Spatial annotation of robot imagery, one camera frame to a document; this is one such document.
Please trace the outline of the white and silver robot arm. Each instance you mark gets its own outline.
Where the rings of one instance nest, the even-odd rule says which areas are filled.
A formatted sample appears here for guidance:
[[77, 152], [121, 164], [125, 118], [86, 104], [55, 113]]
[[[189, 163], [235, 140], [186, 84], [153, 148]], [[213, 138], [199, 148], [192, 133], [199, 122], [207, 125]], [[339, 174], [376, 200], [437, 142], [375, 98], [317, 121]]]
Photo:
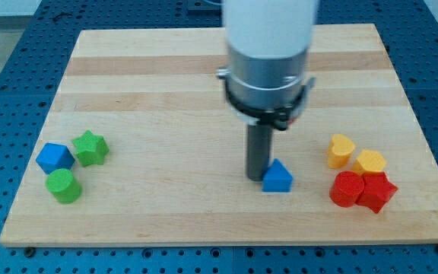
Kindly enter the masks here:
[[318, 0], [223, 0], [229, 105], [251, 126], [284, 131], [302, 112], [314, 80], [305, 78]]

